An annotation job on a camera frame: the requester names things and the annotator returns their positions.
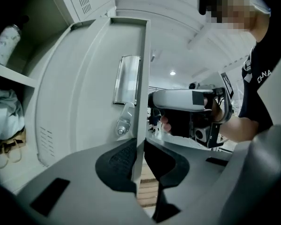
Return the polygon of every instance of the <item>folded cloth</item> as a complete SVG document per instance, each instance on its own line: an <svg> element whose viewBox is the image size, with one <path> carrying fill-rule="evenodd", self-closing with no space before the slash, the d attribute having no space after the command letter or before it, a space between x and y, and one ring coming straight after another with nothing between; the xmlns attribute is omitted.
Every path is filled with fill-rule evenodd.
<svg viewBox="0 0 281 225"><path fill-rule="evenodd" d="M0 90L0 140L6 140L24 127L23 109L13 90Z"/></svg>

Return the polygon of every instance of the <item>locker door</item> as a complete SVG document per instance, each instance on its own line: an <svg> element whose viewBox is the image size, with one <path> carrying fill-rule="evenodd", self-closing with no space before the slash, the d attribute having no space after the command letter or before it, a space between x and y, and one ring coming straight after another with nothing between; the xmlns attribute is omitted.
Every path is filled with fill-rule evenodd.
<svg viewBox="0 0 281 225"><path fill-rule="evenodd" d="M39 158L52 165L64 156L106 143L137 139L133 179L141 174L146 134L150 22L133 18L101 18L74 24L56 46L37 98L36 132ZM136 106L129 131L116 134L125 107L114 103L122 57L140 57ZM132 86L133 81L125 83Z"/></svg>

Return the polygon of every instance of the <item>ceiling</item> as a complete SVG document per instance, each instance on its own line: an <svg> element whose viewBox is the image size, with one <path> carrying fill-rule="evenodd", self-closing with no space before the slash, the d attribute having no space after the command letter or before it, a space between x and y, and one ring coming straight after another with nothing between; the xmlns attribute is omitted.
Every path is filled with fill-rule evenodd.
<svg viewBox="0 0 281 225"><path fill-rule="evenodd" d="M220 70L235 70L233 81L241 79L241 71L235 67L242 65L254 38L247 32L206 23L197 11L197 0L116 0L116 7L117 16L151 20L151 55L155 58L150 80L188 87Z"/></svg>

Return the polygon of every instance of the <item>person's hand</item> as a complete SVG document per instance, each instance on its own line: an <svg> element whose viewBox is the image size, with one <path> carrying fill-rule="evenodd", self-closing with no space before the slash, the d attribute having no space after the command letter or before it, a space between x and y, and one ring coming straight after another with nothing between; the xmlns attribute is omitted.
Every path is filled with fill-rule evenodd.
<svg viewBox="0 0 281 225"><path fill-rule="evenodd" d="M204 106L206 106L206 104L207 104L207 98L204 99ZM212 110L211 115L214 118L214 121L220 121L223 118L224 113L215 100L213 100L211 110ZM172 127L168 123L169 122L168 118L166 116L162 116L160 122L163 124L164 131L170 132Z"/></svg>

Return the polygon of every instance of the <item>locker shelf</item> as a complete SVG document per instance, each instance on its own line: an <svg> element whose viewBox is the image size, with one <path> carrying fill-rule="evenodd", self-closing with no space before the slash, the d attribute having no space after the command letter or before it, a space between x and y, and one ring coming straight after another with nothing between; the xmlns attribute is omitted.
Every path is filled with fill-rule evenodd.
<svg viewBox="0 0 281 225"><path fill-rule="evenodd" d="M26 77L2 65L0 65L0 76L32 88L34 88L37 84L36 80Z"/></svg>

